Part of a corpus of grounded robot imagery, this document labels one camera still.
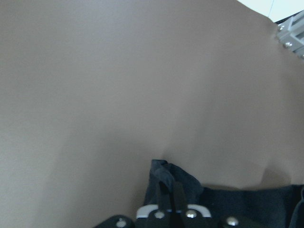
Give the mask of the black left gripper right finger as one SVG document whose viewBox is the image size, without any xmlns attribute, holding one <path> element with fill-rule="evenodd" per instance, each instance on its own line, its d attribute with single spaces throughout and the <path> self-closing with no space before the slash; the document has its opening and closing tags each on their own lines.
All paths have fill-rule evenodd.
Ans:
<svg viewBox="0 0 304 228">
<path fill-rule="evenodd" d="M 210 211 L 204 206 L 189 204 L 180 182 L 174 183 L 172 193 L 173 228 L 210 228 Z"/>
</svg>

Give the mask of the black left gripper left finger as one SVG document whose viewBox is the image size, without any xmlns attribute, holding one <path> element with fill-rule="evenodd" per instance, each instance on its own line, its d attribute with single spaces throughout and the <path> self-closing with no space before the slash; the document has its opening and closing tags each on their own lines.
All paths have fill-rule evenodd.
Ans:
<svg viewBox="0 0 304 228">
<path fill-rule="evenodd" d="M 136 212 L 136 228 L 169 228 L 171 197 L 164 183 L 156 185 L 156 203 L 140 207 Z"/>
</svg>

